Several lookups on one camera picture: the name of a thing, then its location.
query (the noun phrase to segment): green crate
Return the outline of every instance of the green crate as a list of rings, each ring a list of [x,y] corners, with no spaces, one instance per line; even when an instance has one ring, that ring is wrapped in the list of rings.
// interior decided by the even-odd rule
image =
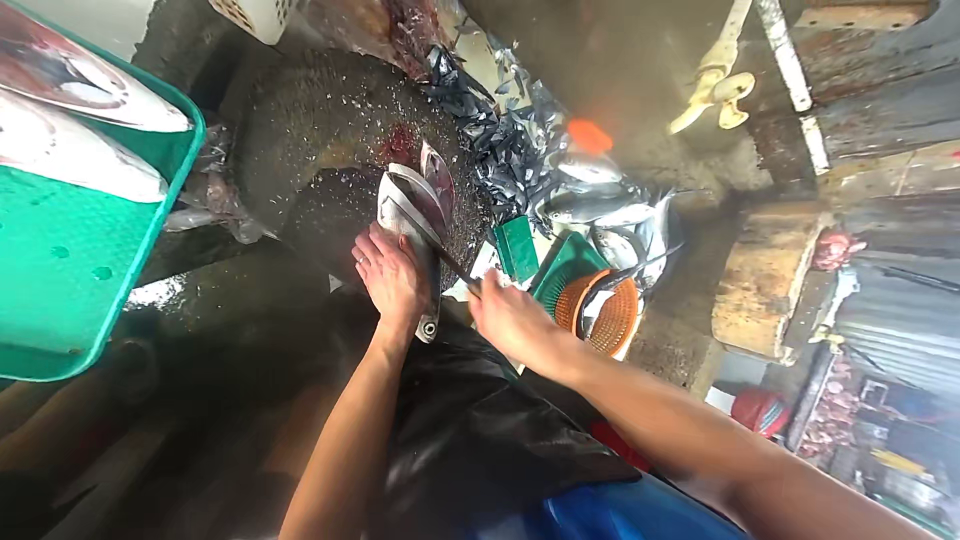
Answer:
[[[0,377],[73,377],[104,349],[163,221],[204,144],[204,118],[182,92],[46,23],[134,76],[186,114],[192,130],[147,133],[84,121],[159,171],[162,203],[134,203],[0,166]]]

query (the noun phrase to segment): knife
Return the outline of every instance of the knife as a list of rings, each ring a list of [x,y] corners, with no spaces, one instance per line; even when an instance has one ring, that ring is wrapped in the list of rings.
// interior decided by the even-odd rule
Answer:
[[[473,293],[473,295],[477,298],[480,298],[480,280],[471,278],[467,271],[464,270],[464,267],[457,262],[457,259],[453,258],[453,256],[444,249],[444,246],[437,242],[437,240],[434,240],[433,236],[425,231],[423,227],[420,226],[420,223],[417,223],[417,220],[414,219],[413,216],[403,208],[403,206],[399,205],[393,199],[391,199],[390,202],[394,203],[396,209],[400,210],[400,214],[402,214],[403,217],[406,218],[407,222],[410,223],[410,225],[412,225],[418,233],[420,233],[420,236],[422,236],[427,245],[433,249],[434,253],[436,253],[437,256],[440,257],[440,259],[450,267],[450,270],[452,270],[458,278],[467,284],[467,290]]]

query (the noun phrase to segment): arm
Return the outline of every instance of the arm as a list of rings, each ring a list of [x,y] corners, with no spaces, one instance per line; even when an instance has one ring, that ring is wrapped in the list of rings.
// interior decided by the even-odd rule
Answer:
[[[357,272],[380,311],[367,353],[330,412],[280,529],[280,540],[360,538],[372,488],[382,480],[400,369],[426,291],[406,238],[373,224],[353,248]]]
[[[724,507],[755,538],[932,538],[720,411],[596,353],[526,293],[500,288],[491,275],[481,293],[470,312],[497,349],[580,393],[661,466],[722,480]]]

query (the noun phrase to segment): left hand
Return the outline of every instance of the left hand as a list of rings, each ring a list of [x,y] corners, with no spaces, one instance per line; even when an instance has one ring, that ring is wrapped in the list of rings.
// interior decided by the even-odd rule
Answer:
[[[429,291],[410,240],[373,222],[368,231],[357,235],[351,252],[357,273],[380,311],[381,324],[415,329]]]

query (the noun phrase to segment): forearm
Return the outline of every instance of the forearm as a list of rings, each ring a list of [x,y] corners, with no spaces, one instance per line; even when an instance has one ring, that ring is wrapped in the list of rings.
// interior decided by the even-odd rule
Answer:
[[[412,335],[410,325],[377,325],[317,440],[281,540],[359,538],[372,488],[383,472],[400,369]]]
[[[654,463],[720,480],[723,506],[755,538],[928,538],[679,388],[601,356],[572,335],[549,343],[541,353],[565,365],[558,382],[590,401]]]
[[[671,473],[747,479],[781,455],[775,445],[675,386],[582,342],[557,344],[575,351],[564,354],[570,369],[561,383],[590,401],[635,448]]]

